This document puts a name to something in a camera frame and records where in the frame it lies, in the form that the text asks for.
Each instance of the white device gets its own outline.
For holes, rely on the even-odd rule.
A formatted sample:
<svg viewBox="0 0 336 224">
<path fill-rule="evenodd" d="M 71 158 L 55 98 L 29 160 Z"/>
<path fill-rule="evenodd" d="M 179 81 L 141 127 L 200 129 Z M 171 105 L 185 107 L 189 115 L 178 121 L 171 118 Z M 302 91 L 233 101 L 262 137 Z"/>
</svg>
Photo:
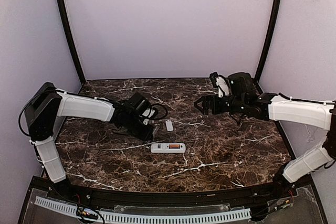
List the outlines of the white device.
<svg viewBox="0 0 336 224">
<path fill-rule="evenodd" d="M 154 143 L 151 153 L 185 153 L 185 144 L 182 143 Z"/>
<path fill-rule="evenodd" d="M 174 130 L 173 123 L 172 123 L 171 120 L 166 121 L 166 127 L 167 127 L 167 131 L 173 131 Z"/>
</svg>

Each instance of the brown marble surface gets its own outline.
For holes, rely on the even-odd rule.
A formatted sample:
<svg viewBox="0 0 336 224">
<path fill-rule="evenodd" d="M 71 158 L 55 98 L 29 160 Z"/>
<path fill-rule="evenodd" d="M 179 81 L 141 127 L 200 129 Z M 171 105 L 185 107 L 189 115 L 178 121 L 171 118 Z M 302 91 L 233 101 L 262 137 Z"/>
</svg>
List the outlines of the brown marble surface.
<svg viewBox="0 0 336 224">
<path fill-rule="evenodd" d="M 103 189 L 146 192 L 190 192 L 229 189 L 270 182 L 290 160 L 273 122 L 227 115 L 203 116 L 193 102 L 214 89 L 208 79 L 134 79 L 88 81 L 81 94 L 128 99 L 140 92 L 169 110 L 165 120 L 151 122 L 154 142 L 182 142 L 185 154 L 152 154 L 150 144 L 112 133 L 115 126 L 69 118 L 56 146 L 71 182 Z"/>
</svg>

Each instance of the small white object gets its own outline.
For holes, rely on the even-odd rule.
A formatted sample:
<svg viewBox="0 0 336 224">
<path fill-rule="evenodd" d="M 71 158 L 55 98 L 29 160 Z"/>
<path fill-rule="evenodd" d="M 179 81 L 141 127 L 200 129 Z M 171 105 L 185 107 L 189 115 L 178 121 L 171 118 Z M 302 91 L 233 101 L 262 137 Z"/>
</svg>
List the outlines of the small white object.
<svg viewBox="0 0 336 224">
<path fill-rule="evenodd" d="M 142 114 L 143 116 L 146 116 L 147 118 L 151 118 L 153 116 L 153 114 L 155 113 L 155 110 L 151 110 L 151 109 L 146 109 L 145 112 Z M 149 122 L 149 119 L 145 119 L 143 120 L 143 124 L 147 125 Z"/>
<path fill-rule="evenodd" d="M 151 153 L 185 153 L 185 144 L 155 143 L 151 145 Z"/>
<path fill-rule="evenodd" d="M 174 130 L 173 123 L 172 123 L 171 120 L 166 121 L 166 127 L 167 127 L 167 131 L 173 131 Z"/>
</svg>

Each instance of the white cable tray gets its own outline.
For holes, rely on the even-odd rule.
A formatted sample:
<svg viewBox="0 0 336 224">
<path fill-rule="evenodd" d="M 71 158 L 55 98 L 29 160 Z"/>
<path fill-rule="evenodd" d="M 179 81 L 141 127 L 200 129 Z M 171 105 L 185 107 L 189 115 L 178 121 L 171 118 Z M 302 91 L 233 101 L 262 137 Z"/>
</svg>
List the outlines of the white cable tray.
<svg viewBox="0 0 336 224">
<path fill-rule="evenodd" d="M 43 208 L 58 212 L 63 215 L 75 217 L 77 206 L 55 201 L 51 198 L 36 196 L 35 204 Z M 219 224 L 251 218 L 250 209 L 234 210 L 229 212 L 219 212 L 206 215 L 185 215 L 185 216 L 149 216 L 149 215 L 129 215 L 118 214 L 109 211 L 99 211 L 104 217 L 105 223 L 113 224 Z"/>
</svg>

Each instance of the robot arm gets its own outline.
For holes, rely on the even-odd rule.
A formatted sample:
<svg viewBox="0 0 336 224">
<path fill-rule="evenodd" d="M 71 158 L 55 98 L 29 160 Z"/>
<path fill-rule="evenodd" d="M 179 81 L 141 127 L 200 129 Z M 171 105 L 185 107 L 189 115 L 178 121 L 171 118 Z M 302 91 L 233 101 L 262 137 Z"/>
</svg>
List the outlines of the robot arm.
<svg viewBox="0 0 336 224">
<path fill-rule="evenodd" d="M 327 140 L 319 143 L 305 154 L 283 166 L 275 175 L 274 195 L 281 196 L 289 184 L 294 183 L 302 176 L 318 169 L 336 159 L 336 110 L 333 101 L 308 101 L 293 99 L 283 94 L 262 93 L 257 95 L 252 78 L 248 73 L 236 73 L 228 78 L 212 73 L 210 79 L 213 86 L 219 87 L 225 79 L 229 91 L 221 96 L 205 95 L 198 99 L 194 105 L 203 114 L 207 115 L 229 112 L 241 113 L 248 117 L 260 120 L 290 121 L 313 125 L 328 131 Z"/>
<path fill-rule="evenodd" d="M 66 179 L 54 142 L 54 123 L 58 116 L 75 116 L 110 122 L 124 127 L 127 133 L 143 141 L 153 139 L 153 126 L 157 109 L 139 93 L 129 100 L 114 102 L 105 98 L 89 98 L 58 90 L 45 83 L 24 107 L 30 142 L 35 146 L 41 163 L 52 182 Z"/>
</svg>

